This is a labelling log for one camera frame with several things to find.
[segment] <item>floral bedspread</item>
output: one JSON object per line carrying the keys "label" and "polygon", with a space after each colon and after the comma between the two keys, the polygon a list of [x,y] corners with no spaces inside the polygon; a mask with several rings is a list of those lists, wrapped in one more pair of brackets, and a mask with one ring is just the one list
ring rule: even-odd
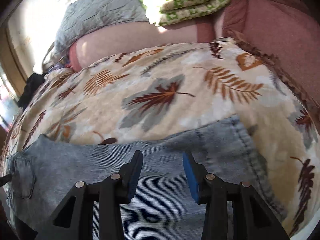
{"label": "floral bedspread", "polygon": [[5,158],[41,133],[74,144],[159,140],[238,114],[261,155],[289,235],[319,208],[319,134],[302,104],[231,38],[103,58],[48,75],[15,118]]}

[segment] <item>gray quilted fabric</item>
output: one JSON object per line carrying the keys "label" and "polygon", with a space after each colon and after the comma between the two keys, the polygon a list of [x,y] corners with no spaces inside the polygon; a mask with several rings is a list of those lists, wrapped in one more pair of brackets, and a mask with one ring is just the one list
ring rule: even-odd
{"label": "gray quilted fabric", "polygon": [[104,26],[148,22],[139,0],[79,0],[70,4],[56,34],[55,56],[63,56],[72,43]]}

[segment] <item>pillow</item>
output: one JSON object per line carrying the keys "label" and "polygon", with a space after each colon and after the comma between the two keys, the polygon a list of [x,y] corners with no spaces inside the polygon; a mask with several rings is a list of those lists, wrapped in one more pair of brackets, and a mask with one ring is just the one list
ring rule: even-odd
{"label": "pillow", "polygon": [[72,44],[69,58],[74,71],[119,53],[131,53],[163,44],[211,42],[215,39],[212,17],[204,16],[170,26],[148,22],[110,25],[81,37]]}

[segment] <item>gray cloth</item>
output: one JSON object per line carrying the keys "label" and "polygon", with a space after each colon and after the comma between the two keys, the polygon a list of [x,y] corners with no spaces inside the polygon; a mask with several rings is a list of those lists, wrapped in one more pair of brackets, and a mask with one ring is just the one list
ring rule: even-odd
{"label": "gray cloth", "polygon": [[78,0],[65,12],[56,33],[54,55],[64,56],[74,41],[104,26],[148,22],[145,13],[139,0]]}
{"label": "gray cloth", "polygon": [[[267,182],[263,157],[237,116],[159,141],[119,145],[78,146],[41,135],[8,159],[9,172],[14,172],[8,204],[37,229],[77,181],[102,181],[129,162],[135,150],[143,152],[144,160],[135,197],[121,206],[126,239],[201,238],[205,205],[191,198],[182,166],[185,150],[224,181],[251,182],[280,220],[286,216]],[[94,227],[97,236],[97,215]]]}

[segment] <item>bed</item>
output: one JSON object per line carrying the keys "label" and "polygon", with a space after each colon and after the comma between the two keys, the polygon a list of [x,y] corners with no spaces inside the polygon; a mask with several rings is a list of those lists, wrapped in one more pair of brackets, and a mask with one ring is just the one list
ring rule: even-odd
{"label": "bed", "polygon": [[[284,6],[308,20],[300,0],[293,1],[294,8]],[[247,163],[256,176],[252,183],[258,182],[259,193],[294,236],[320,205],[319,105],[314,91],[288,74],[285,53],[277,57],[269,43],[256,44],[261,39],[249,31],[250,2],[232,0],[220,14],[168,28],[118,22],[71,42],[73,68],[48,74],[15,118],[1,175],[5,160],[41,134],[76,145],[125,144],[162,140],[237,115],[259,153]],[[230,22],[235,14],[238,20]],[[310,57],[319,60],[315,52]],[[32,216],[22,220],[32,228],[39,223]]]}

